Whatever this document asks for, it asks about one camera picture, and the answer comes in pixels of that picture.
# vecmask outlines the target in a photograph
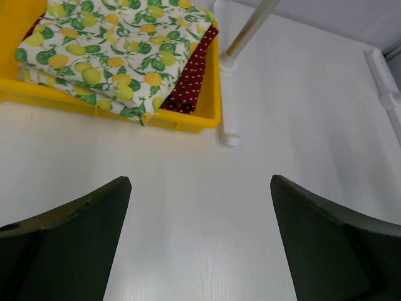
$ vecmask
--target green leaf pattern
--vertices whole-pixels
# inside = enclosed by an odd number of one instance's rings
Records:
[[[48,0],[15,57],[26,82],[146,124],[211,25],[189,0]]]

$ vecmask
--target red polka dot fabric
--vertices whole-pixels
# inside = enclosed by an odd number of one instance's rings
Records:
[[[218,30],[212,25],[189,58],[173,92],[160,108],[190,114],[195,110],[206,68],[206,52]]]

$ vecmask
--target white plastic bracket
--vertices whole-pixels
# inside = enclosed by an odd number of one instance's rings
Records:
[[[365,53],[365,57],[380,94],[380,103],[390,118],[395,135],[401,146],[400,90],[380,50],[370,50]]]
[[[239,144],[239,134],[232,73],[236,70],[237,63],[225,56],[224,53],[228,47],[228,37],[226,4],[223,0],[214,2],[213,13],[219,24],[219,49],[222,52],[220,56],[222,120],[219,125],[219,138],[223,144],[236,146]]]

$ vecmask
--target yellow plastic tray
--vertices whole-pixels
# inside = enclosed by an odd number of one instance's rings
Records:
[[[43,14],[47,0],[0,0],[0,102],[55,108],[99,117],[132,122],[100,110],[59,90],[20,82],[14,52],[32,24]],[[191,115],[157,110],[148,125],[199,133],[217,126],[221,119],[218,40],[214,39],[206,55],[206,74],[196,110]]]

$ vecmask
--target fabric stack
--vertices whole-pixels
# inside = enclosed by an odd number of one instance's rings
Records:
[[[212,22],[189,0],[49,0],[16,58],[26,82],[145,125],[195,110]]]

